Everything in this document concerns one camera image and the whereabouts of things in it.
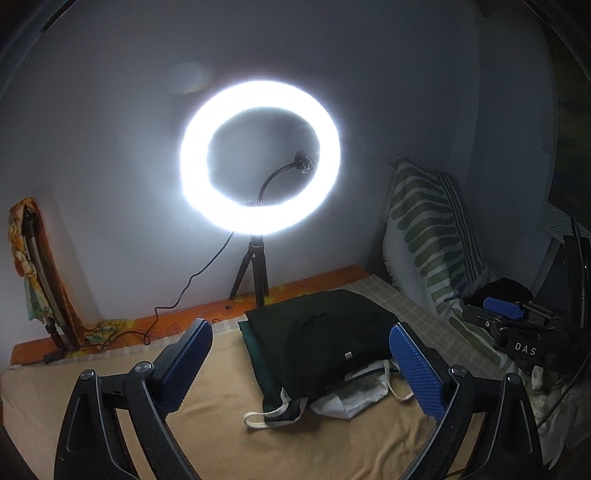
silver bolt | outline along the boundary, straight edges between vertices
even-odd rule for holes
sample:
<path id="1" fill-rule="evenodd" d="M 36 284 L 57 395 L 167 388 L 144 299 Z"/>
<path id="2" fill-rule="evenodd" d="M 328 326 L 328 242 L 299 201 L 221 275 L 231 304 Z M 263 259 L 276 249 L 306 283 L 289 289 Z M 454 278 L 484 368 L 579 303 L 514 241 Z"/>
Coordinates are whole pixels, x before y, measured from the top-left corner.
<path id="1" fill-rule="evenodd" d="M 507 375 L 507 380 L 515 385 L 519 385 L 521 383 L 521 378 L 517 374 L 509 374 Z"/>
<path id="2" fill-rule="evenodd" d="M 465 377 L 468 374 L 468 370 L 461 365 L 454 365 L 452 367 L 452 375 L 454 377 Z"/>
<path id="3" fill-rule="evenodd" d="M 144 374 L 148 370 L 152 368 L 152 364 L 150 362 L 140 362 L 135 366 L 135 371 L 139 374 Z"/>
<path id="4" fill-rule="evenodd" d="M 94 370 L 84 370 L 80 374 L 80 380 L 90 380 L 92 377 L 94 377 L 94 375 L 95 375 Z"/>

blue ribbed pad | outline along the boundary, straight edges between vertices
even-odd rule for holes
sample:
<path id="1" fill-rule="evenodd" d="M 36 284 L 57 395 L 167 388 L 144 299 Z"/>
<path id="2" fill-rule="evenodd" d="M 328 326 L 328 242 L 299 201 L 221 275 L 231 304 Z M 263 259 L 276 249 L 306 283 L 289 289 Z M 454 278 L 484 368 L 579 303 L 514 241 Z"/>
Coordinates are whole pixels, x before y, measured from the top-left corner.
<path id="1" fill-rule="evenodd" d="M 402 325 L 392 327 L 389 344 L 392 357 L 413 389 L 423 413 L 440 421 L 446 412 L 441 399 L 441 380 Z"/>
<path id="2" fill-rule="evenodd" d="M 524 311 L 516 303 L 494 299 L 493 297 L 485 298 L 482 308 L 490 312 L 500 313 L 511 320 L 517 320 L 524 316 Z"/>
<path id="3" fill-rule="evenodd" d="M 213 342 L 212 326 L 202 320 L 172 361 L 161 382 L 162 397 L 156 405 L 162 417 L 181 406 Z"/>

beige bed sheet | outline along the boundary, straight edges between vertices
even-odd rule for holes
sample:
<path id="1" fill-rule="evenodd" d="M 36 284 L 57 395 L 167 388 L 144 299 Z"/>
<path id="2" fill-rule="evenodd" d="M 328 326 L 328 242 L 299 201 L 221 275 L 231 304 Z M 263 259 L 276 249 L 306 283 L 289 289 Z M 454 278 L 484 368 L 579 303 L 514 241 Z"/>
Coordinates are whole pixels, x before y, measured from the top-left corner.
<path id="1" fill-rule="evenodd" d="M 100 375 L 118 374 L 159 352 L 98 359 L 92 368 Z M 28 367 L 10 370 L 3 377 L 5 427 L 40 480 L 53 478 L 63 414 L 77 376 L 89 366 Z M 402 392 L 406 387 L 395 380 L 396 389 Z M 307 410 L 293 426 L 249 431 L 242 415 L 261 408 L 261 400 L 240 331 L 216 335 L 181 409 L 167 417 L 204 480 L 395 479 L 434 426 L 416 401 L 402 404 L 389 395 L 351 421 Z M 140 477 L 153 478 L 128 414 L 120 412 L 119 418 Z M 477 426 L 471 427 L 452 471 L 466 463 Z"/>

ring light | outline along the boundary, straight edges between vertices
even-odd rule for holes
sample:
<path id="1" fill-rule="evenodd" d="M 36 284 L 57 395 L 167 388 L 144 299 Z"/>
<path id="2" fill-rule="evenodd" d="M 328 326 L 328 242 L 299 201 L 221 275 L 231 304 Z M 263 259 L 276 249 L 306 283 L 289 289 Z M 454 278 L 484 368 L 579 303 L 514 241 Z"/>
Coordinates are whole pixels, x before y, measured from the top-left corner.
<path id="1" fill-rule="evenodd" d="M 318 138 L 318 165 L 306 188 L 279 205 L 249 207 L 224 197 L 209 181 L 209 144 L 225 122 L 254 108 L 287 110 L 310 124 Z M 285 83 L 241 83 L 208 100 L 195 114 L 180 150 L 183 193 L 215 225 L 240 233 L 263 235 L 289 227 L 311 214 L 335 183 L 340 163 L 339 134 L 329 114 L 314 98 Z"/>

green and white striped pillow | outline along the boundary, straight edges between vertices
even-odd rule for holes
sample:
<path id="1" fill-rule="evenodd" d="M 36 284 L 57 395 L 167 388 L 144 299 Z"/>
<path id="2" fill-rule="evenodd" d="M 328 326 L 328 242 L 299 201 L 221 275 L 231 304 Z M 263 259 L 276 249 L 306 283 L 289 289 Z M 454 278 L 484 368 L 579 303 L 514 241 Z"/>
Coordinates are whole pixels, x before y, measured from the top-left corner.
<path id="1" fill-rule="evenodd" d="M 513 362 L 483 329 L 462 320 L 462 298 L 494 279 L 484 265 L 455 179 L 406 158 L 394 165 L 384 261 L 394 284 L 432 315 L 447 319 L 479 352 L 506 371 Z"/>

